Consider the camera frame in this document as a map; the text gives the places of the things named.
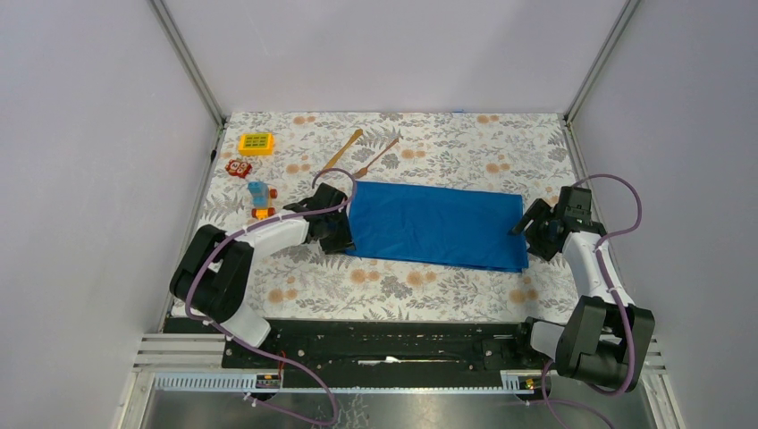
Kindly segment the blue cloth napkin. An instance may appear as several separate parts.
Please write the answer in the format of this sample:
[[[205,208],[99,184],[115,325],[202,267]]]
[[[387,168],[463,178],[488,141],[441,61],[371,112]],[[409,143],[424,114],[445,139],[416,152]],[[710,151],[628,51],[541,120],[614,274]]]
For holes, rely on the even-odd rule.
[[[520,195],[361,181],[350,205],[354,257],[520,273],[526,240],[511,234]]]

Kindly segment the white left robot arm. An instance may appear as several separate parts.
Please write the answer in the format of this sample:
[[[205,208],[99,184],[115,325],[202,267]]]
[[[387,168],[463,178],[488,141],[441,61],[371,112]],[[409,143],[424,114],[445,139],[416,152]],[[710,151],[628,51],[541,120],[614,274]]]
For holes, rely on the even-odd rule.
[[[190,311],[244,342],[243,356],[257,367],[277,355],[271,326],[245,303],[254,263],[281,250],[317,242],[325,254],[353,249],[347,206],[352,196],[322,183],[316,193],[245,230],[226,232],[207,224],[192,237],[169,283]]]

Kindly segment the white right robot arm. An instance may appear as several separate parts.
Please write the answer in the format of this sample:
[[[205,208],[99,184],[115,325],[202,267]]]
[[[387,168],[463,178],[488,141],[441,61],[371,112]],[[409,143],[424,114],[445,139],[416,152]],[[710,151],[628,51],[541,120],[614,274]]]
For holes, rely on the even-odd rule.
[[[635,389],[653,336],[653,313],[637,306],[609,259],[608,233],[592,218],[589,189],[562,187],[550,206],[536,200],[512,228],[526,238],[529,254],[568,263],[578,301],[564,324],[528,317],[512,354],[534,368],[550,358],[559,375],[607,395]]]

